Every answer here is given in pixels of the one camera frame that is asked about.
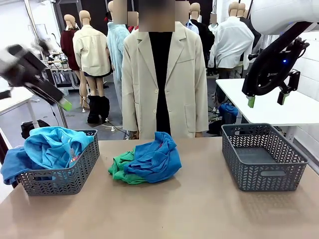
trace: maroon sweater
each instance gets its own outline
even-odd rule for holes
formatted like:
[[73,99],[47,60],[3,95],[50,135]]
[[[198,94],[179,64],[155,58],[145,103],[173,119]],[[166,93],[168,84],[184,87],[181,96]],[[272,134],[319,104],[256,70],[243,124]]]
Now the maroon sweater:
[[68,57],[69,67],[73,71],[80,70],[76,63],[74,49],[73,49],[73,37],[76,30],[70,29],[63,31],[61,34],[61,49],[63,53]]

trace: basket bottom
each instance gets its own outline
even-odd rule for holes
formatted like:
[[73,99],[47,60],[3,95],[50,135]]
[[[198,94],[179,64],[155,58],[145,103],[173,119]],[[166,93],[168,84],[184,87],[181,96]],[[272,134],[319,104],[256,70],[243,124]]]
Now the basket bottom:
[[263,147],[235,148],[240,160],[246,164],[277,163]]

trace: green cloth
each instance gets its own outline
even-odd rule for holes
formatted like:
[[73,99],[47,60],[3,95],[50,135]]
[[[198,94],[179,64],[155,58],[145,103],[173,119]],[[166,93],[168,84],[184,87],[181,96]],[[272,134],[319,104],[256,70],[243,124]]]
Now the green cloth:
[[136,174],[124,173],[124,165],[134,160],[135,148],[133,151],[123,153],[114,158],[113,165],[109,168],[109,173],[113,175],[114,180],[122,180],[128,184],[140,184],[146,182]]

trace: brown table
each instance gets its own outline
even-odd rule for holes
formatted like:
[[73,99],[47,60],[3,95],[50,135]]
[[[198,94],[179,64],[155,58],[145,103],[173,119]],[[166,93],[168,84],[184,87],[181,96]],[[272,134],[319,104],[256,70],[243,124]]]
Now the brown table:
[[114,182],[113,157],[145,141],[101,141],[82,191],[28,197],[19,185],[0,205],[1,239],[318,239],[319,177],[307,167],[295,192],[236,188],[221,138],[177,140],[182,168],[158,184]]

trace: blazer lapel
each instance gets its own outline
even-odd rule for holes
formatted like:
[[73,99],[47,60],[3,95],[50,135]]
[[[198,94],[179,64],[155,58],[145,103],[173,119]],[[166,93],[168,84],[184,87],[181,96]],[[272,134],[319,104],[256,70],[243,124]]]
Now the blazer lapel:
[[169,81],[169,77],[176,65],[176,62],[184,49],[184,44],[181,42],[185,39],[185,29],[180,22],[175,22],[175,32],[173,32],[170,42],[168,64],[167,64],[167,75],[166,75],[166,85]]
[[152,52],[152,46],[150,41],[150,36],[148,32],[138,32],[138,48],[141,52],[141,55],[151,73],[151,76],[154,80],[156,87],[158,87],[158,81],[156,78],[155,64]]

